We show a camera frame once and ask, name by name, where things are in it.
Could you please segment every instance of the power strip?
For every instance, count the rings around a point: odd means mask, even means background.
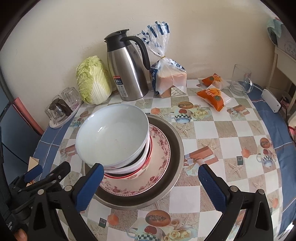
[[[274,113],[277,113],[281,108],[281,104],[277,101],[274,95],[267,89],[264,89],[261,94],[262,99],[269,105]]]

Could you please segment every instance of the white bowl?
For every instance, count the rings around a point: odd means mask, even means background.
[[[149,138],[147,138],[147,141],[146,141],[145,150],[144,150],[142,156],[139,158],[139,160],[136,163],[134,163],[130,166],[127,166],[127,167],[106,170],[105,172],[110,173],[110,174],[125,174],[125,173],[130,173],[130,172],[134,172],[134,171],[138,170],[146,161],[148,151],[151,149],[151,147],[152,147],[152,140],[149,135]]]
[[[130,164],[143,150],[149,137],[149,122],[138,107],[114,104],[93,113],[80,127],[76,150],[92,167],[117,169]]]

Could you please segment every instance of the blue gripper pad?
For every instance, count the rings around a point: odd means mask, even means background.
[[[211,199],[215,209],[224,213],[227,206],[227,197],[214,180],[216,179],[218,181],[219,177],[214,174],[207,164],[203,164],[198,168],[198,178]]]
[[[98,189],[104,177],[104,168],[101,164],[96,163],[86,176],[79,178],[74,185],[72,194],[76,210],[84,211]]]
[[[42,173],[43,169],[41,165],[37,165],[33,167],[30,171],[24,174],[24,182],[29,183],[30,181],[34,180]]]

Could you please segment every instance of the metal screw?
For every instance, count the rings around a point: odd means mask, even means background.
[[[38,195],[42,195],[44,193],[44,190],[43,189],[39,189],[37,193],[38,193]]]
[[[238,188],[236,186],[231,186],[230,187],[230,190],[233,191],[233,192],[237,192],[238,191]]]
[[[259,192],[260,194],[264,194],[264,193],[265,193],[263,189],[258,189],[258,192]]]
[[[65,187],[64,187],[64,190],[65,190],[66,192],[69,192],[69,191],[72,190],[72,186],[71,186],[71,185],[65,186]]]

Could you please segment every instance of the floral plate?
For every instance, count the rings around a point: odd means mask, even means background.
[[[147,170],[135,179],[122,180],[104,176],[101,188],[117,196],[133,196],[152,188],[162,178],[170,162],[170,144],[156,126],[149,124],[149,133],[153,148]]]

